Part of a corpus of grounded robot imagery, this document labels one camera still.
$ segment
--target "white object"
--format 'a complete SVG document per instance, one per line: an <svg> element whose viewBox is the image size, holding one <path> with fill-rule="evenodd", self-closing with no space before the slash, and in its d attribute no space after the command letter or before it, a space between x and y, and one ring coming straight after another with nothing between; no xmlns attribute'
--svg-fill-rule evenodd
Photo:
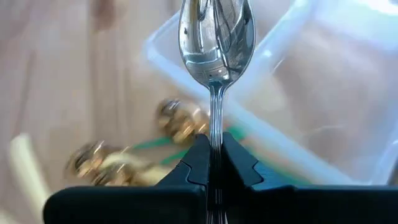
<svg viewBox="0 0 398 224"><path fill-rule="evenodd" d="M11 141L9 163L30 210L37 221L41 222L43 207L51 191L40 170L28 135L20 134Z"/></svg>
<svg viewBox="0 0 398 224"><path fill-rule="evenodd" d="M316 184L386 184L398 157L398 36L387 29L397 15L360 0L296 0L282 17L272 1L251 4L258 45L226 114L279 170ZM149 37L147 58L207 100L183 66L177 28L178 13Z"/></svg>

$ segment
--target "spoon bowl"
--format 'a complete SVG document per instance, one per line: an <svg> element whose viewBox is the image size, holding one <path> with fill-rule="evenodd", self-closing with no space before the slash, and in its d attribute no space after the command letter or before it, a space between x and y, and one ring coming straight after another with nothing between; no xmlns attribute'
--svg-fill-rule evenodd
<svg viewBox="0 0 398 224"><path fill-rule="evenodd" d="M230 86L254 52L255 28L248 0L184 0L178 42L183 62L203 86Z"/></svg>

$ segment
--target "black clamp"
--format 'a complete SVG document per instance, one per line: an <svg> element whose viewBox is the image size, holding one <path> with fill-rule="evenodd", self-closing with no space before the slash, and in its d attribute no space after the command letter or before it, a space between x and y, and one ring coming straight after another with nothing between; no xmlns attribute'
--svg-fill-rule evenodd
<svg viewBox="0 0 398 224"><path fill-rule="evenodd" d="M291 185L232 135L223 136L228 223L396 223L395 187ZM198 135L175 169L153 187L72 187L51 196L46 224L205 223L210 144Z"/></svg>

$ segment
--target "brass object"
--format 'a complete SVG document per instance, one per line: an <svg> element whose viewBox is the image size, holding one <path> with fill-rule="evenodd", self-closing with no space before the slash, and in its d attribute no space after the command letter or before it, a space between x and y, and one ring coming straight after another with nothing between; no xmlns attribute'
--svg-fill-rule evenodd
<svg viewBox="0 0 398 224"><path fill-rule="evenodd" d="M171 171L132 155L127 149L106 145L104 141L86 144L72 154L66 175L95 186L151 186Z"/></svg>
<svg viewBox="0 0 398 224"><path fill-rule="evenodd" d="M209 116L192 102L162 101L157 109L157 120L159 127L176 143L192 142L196 134L208 134Z"/></svg>

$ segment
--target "green wire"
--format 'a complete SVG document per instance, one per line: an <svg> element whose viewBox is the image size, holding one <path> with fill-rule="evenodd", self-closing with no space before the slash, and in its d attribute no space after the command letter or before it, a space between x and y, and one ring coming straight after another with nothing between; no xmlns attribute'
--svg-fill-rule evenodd
<svg viewBox="0 0 398 224"><path fill-rule="evenodd" d="M160 162L160 164L161 164L161 165L169 165L169 164L170 164L171 162L173 162L174 160L182 159L182 158L186 155L187 152L188 152L188 149L183 150L183 151L181 151L181 152L179 152L179 153L173 154L173 155L171 155L171 156L165 158L164 160L162 160L162 161Z"/></svg>
<svg viewBox="0 0 398 224"><path fill-rule="evenodd" d="M246 138L246 133L237 126L230 126L226 131L231 133L232 137L234 137L237 141L242 141Z"/></svg>
<svg viewBox="0 0 398 224"><path fill-rule="evenodd" d="M135 150L148 149L148 148L152 148L152 147L166 146L166 145L172 144L172 143L173 143L173 141L170 138L162 137L162 138L155 139L153 141L140 143L140 144L134 146L133 149L135 149Z"/></svg>

